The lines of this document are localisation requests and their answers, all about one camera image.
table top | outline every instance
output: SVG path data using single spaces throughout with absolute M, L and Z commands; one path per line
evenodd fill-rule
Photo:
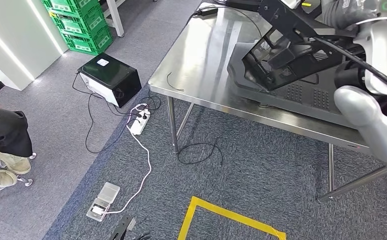
M 200 8 L 208 5 L 210 4 L 203 3 Z M 270 24 L 258 13 L 242 12 L 257 24 L 262 34 L 270 29 Z M 257 102 L 232 93 L 230 86 L 233 81 L 229 79 L 227 65 L 233 48 L 238 42 L 253 43 L 259 38 L 254 24 L 233 9 L 219 8 L 217 16 L 194 17 L 153 73 L 149 80 L 150 89 L 169 97 L 369 154 L 369 148 L 355 129 L 279 108 L 260 107 Z

stainless steel table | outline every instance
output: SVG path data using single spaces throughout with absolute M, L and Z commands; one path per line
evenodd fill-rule
M 203 3 L 200 8 L 209 5 Z M 242 12 L 258 25 L 262 34 L 270 29 L 270 24 L 258 13 Z M 250 20 L 229 8 L 219 8 L 217 16 L 194 17 L 189 21 L 149 80 L 151 91 L 167 96 L 174 153 L 179 151 L 178 138 L 197 104 L 329 143 L 329 193 L 320 200 L 347 192 L 343 187 L 332 191 L 333 145 L 369 154 L 357 130 L 279 108 L 260 107 L 257 102 L 231 93 L 230 84 L 234 83 L 228 79 L 227 65 L 235 43 L 253 43 L 260 38 Z M 191 103 L 178 130 L 173 98 Z M 360 180 L 367 183 L 386 173 L 385 169 L 378 169 L 376 176 L 373 172 Z M 348 184 L 345 187 L 345 190 L 351 188 Z

chair wheel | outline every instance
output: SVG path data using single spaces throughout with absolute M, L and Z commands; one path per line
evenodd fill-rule
M 27 179 L 27 182 L 24 183 L 24 186 L 29 187 L 30 185 L 32 185 L 32 183 L 33 183 L 32 179 Z
M 33 154 L 32 154 L 31 156 L 29 156 L 28 158 L 29 158 L 30 160 L 33 160 L 33 159 L 35 159 L 37 156 L 38 156 L 38 154 L 37 154 L 36 152 L 33 152 Z

yellow floor tape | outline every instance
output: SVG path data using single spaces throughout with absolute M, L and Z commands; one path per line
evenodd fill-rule
M 214 204 L 211 204 L 207 201 L 204 201 L 202 199 L 197 198 L 196 196 L 193 196 L 190 200 L 189 207 L 187 208 L 186 216 L 184 217 L 183 224 L 180 228 L 179 237 L 177 240 L 185 240 L 186 236 L 188 235 L 189 226 L 191 225 L 192 218 L 194 217 L 195 209 L 197 206 L 207 209 L 208 211 L 211 211 L 215 214 L 221 215 L 223 217 L 226 217 L 228 219 L 235 220 L 237 222 L 240 222 L 241 224 L 248 225 L 250 227 L 253 227 L 255 229 L 258 229 L 260 231 L 263 231 L 265 233 L 271 234 L 273 236 L 276 236 L 279 240 L 286 240 L 286 233 L 282 231 L 278 231 L 274 229 L 272 226 L 269 226 L 267 224 L 264 224 L 262 222 L 256 221 L 254 219 L 251 219 L 246 216 L 242 216 L 236 212 L 229 211 L 227 209 L 224 209 L 222 207 L 216 206 Z

black pants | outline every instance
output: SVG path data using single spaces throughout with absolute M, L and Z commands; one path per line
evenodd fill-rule
M 27 118 L 22 111 L 0 108 L 0 152 L 30 157 L 33 150 L 27 127 Z

